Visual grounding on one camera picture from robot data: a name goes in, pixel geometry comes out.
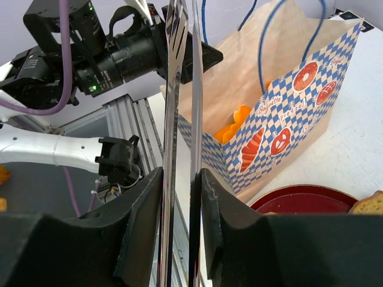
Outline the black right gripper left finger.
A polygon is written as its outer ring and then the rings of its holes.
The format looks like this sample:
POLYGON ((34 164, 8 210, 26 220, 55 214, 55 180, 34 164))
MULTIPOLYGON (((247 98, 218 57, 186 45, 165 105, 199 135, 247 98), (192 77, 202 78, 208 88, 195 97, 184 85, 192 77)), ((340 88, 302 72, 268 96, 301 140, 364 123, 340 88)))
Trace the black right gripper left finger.
POLYGON ((79 218, 1 215, 2 286, 148 286, 163 170, 79 218))

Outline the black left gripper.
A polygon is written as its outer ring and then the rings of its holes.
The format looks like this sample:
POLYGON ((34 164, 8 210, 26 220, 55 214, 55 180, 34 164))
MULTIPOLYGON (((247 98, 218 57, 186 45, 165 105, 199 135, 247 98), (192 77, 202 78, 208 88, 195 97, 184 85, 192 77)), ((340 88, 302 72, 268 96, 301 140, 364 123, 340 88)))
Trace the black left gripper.
POLYGON ((148 12, 146 20, 132 5, 115 11, 101 52, 86 53, 74 66, 74 83, 81 92, 96 97, 150 72, 167 79, 169 67, 180 73, 181 84, 192 81, 193 40, 186 6, 171 3, 160 16, 149 4, 148 12))

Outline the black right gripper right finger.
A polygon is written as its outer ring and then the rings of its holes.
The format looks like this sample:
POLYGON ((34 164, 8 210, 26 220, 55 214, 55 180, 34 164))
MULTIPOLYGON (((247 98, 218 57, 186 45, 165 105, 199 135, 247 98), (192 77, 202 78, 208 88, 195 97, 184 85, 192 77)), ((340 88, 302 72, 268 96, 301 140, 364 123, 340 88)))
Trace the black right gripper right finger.
POLYGON ((382 216, 264 216, 202 170, 206 273, 214 286, 381 286, 382 216))

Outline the long twisted bread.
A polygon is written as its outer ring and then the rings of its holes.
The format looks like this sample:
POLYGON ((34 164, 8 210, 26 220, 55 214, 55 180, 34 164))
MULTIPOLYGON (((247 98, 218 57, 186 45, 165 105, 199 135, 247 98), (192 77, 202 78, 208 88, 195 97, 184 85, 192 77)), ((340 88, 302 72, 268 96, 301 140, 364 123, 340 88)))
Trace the long twisted bread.
POLYGON ((241 105, 233 113, 233 122, 221 128, 214 134, 214 138, 218 140, 221 144, 226 144, 234 135, 237 133, 239 128, 242 126, 243 122, 248 117, 251 108, 246 105, 241 105))

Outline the blue checkered paper bag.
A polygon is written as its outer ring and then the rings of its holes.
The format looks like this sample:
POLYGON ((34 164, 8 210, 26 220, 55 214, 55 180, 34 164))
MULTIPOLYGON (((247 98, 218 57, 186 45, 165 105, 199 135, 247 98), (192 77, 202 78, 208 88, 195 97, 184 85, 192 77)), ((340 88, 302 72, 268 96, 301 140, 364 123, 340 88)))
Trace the blue checkered paper bag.
POLYGON ((295 1, 270 1, 218 45, 202 75, 202 161, 248 201, 327 129, 363 19, 312 19, 295 1), (226 144, 213 136, 246 105, 226 144))

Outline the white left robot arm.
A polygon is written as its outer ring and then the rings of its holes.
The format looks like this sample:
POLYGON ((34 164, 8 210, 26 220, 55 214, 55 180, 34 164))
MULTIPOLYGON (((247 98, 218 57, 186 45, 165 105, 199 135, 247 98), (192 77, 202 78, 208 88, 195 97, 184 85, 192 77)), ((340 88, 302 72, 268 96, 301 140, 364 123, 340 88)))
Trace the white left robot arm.
POLYGON ((76 91, 100 96, 150 72, 167 73, 165 18, 146 1, 127 1, 110 27, 127 17, 122 34, 104 32, 91 1, 33 1, 23 22, 37 45, 1 72, 1 118, 48 116, 76 105, 76 91))

